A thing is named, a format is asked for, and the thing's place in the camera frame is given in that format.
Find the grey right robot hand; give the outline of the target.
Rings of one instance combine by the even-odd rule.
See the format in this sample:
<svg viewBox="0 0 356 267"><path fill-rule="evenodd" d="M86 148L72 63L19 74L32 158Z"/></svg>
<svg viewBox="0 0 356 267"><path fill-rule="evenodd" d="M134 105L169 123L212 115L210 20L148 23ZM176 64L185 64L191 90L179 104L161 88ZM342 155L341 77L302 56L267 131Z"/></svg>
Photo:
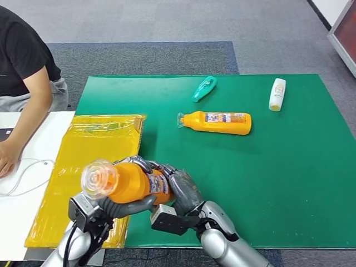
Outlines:
<svg viewBox="0 0 356 267"><path fill-rule="evenodd" d="M176 169L169 164L149 162L152 169L158 170L167 178L171 192L174 195L173 207L178 215L188 215L204 201L195 182L185 170Z"/></svg>

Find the person's hand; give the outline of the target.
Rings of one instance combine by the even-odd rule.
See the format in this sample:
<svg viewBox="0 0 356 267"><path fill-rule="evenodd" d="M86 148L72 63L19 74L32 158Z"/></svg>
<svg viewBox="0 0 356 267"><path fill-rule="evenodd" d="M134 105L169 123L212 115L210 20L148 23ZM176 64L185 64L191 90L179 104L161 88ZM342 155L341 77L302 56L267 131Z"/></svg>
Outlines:
<svg viewBox="0 0 356 267"><path fill-rule="evenodd" d="M14 170L19 159L21 147L12 141L1 142L1 178Z"/></svg>

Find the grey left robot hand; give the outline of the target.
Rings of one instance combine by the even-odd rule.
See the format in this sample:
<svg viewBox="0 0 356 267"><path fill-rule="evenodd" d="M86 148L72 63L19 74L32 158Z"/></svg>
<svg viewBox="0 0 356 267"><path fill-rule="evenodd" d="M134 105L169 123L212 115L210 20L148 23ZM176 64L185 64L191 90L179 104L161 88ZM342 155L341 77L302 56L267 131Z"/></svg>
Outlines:
<svg viewBox="0 0 356 267"><path fill-rule="evenodd" d="M98 200L98 205L109 217L123 218L151 209L156 197L149 191L148 174L153 169L140 156L130 156L109 163L114 173L109 181L114 183L105 196Z"/></svg>

